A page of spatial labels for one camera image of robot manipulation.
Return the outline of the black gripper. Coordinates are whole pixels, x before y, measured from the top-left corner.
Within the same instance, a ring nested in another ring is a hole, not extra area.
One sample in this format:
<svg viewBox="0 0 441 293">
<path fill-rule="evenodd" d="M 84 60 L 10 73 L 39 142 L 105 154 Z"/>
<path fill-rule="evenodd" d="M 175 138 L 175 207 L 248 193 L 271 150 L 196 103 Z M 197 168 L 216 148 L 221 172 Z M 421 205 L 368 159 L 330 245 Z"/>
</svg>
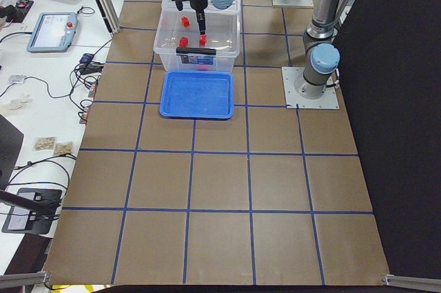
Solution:
<svg viewBox="0 0 441 293">
<path fill-rule="evenodd" d="M 205 20 L 205 11 L 207 8 L 207 0 L 189 0 L 190 7 L 193 10 L 196 10 L 196 20 L 198 23 L 198 29 L 200 35 L 206 34 L 206 20 Z"/>
</svg>

